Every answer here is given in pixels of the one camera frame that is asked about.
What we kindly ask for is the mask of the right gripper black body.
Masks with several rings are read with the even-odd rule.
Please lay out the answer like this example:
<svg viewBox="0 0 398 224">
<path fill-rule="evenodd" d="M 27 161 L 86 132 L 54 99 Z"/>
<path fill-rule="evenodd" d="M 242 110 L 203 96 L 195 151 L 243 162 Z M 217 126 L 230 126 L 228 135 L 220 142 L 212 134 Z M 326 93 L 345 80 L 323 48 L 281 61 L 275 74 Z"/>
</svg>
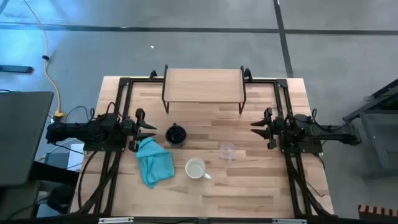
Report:
<svg viewBox="0 0 398 224">
<path fill-rule="evenodd" d="M 268 139 L 268 149 L 274 149 L 277 146 L 277 141 L 274 135 L 281 135 L 284 132 L 284 119 L 282 117 L 276 117 L 272 119 L 272 108 L 267 108 L 264 112 L 264 119 L 266 128 L 265 139 Z"/>
</svg>

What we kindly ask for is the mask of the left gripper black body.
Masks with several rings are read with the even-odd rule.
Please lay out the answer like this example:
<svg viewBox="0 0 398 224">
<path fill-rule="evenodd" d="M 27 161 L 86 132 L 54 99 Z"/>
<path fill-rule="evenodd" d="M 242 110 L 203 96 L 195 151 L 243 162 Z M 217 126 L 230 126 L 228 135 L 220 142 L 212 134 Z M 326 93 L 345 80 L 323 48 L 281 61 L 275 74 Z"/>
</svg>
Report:
<svg viewBox="0 0 398 224">
<path fill-rule="evenodd" d="M 136 110 L 136 121 L 132 119 L 125 119 L 123 122 L 123 132 L 127 136 L 132 136 L 132 140 L 128 143 L 128 149 L 132 152 L 137 152 L 139 150 L 139 141 L 137 140 L 137 134 L 141 133 L 140 126 L 137 125 L 137 121 L 145 118 L 145 112 L 142 108 Z"/>
</svg>

